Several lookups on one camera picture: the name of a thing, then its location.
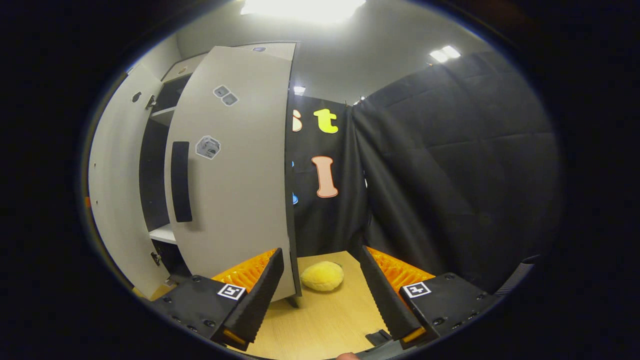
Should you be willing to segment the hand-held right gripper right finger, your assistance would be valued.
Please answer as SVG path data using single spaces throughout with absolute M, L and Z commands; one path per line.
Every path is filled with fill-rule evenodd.
M 432 275 L 365 245 L 359 252 L 359 265 L 382 321 L 403 349 L 461 330 L 498 300 L 454 273 Z

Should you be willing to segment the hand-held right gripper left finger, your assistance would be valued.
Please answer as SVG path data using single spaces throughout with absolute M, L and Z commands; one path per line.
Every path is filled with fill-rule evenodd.
M 274 248 L 213 278 L 193 275 L 150 301 L 150 309 L 208 341 L 246 351 L 255 342 L 284 267 L 282 249 Z

